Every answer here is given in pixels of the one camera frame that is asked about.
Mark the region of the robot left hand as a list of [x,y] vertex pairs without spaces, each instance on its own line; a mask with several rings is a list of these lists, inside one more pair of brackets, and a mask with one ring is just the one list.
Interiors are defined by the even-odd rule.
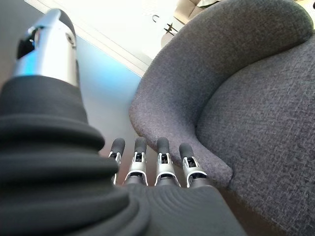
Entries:
[[0,93],[0,233],[3,236],[243,236],[245,231],[180,145],[187,187],[175,175],[169,142],[157,142],[157,175],[147,183],[146,140],[117,185],[125,148],[88,124],[67,14],[51,9],[21,38]]

